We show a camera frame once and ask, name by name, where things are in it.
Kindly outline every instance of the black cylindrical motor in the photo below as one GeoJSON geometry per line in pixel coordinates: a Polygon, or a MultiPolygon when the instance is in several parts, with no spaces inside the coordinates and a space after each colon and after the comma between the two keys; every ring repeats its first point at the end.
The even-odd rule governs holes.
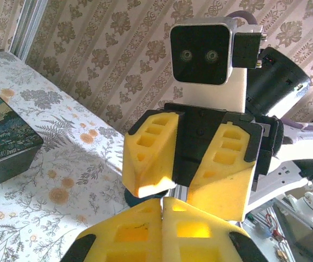
{"type": "Polygon", "coordinates": [[[258,59],[262,67],[247,71],[246,112],[280,118],[308,91],[310,78],[272,47],[258,59]]]}

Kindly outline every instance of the table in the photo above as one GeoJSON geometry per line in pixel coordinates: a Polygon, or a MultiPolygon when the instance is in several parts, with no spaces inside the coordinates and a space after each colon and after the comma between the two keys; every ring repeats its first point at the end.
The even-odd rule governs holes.
{"type": "Polygon", "coordinates": [[[7,52],[0,96],[45,141],[0,184],[0,261],[59,261],[81,231],[128,208],[123,136],[7,52]]]}

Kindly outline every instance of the yellow foam block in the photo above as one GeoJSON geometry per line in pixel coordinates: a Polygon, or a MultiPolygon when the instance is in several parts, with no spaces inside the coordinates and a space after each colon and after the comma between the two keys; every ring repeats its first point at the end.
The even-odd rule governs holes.
{"type": "Polygon", "coordinates": [[[84,262],[161,262],[161,221],[160,199],[151,199],[86,229],[77,239],[97,238],[84,262]]]}
{"type": "Polygon", "coordinates": [[[221,124],[189,186],[187,203],[229,221],[243,221],[256,162],[245,162],[250,135],[221,124]]]}
{"type": "Polygon", "coordinates": [[[122,182],[139,198],[175,187],[172,181],[178,114],[149,116],[138,131],[125,135],[122,182]]]}
{"type": "Polygon", "coordinates": [[[162,216],[162,262],[242,262],[229,232],[243,229],[176,198],[164,198],[162,216]]]}

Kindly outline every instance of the painted tin box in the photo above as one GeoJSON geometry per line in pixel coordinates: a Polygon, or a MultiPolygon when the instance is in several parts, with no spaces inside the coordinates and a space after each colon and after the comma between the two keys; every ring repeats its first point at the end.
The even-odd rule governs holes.
{"type": "Polygon", "coordinates": [[[26,171],[42,138],[0,98],[0,183],[26,171]]]}

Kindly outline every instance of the floral tablecloth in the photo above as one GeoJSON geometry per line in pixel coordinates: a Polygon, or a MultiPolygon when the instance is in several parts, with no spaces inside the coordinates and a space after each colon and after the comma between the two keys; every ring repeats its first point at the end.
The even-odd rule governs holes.
{"type": "Polygon", "coordinates": [[[81,231],[127,208],[123,136],[7,52],[0,96],[44,139],[30,169],[0,184],[0,261],[60,261],[81,231]]]}

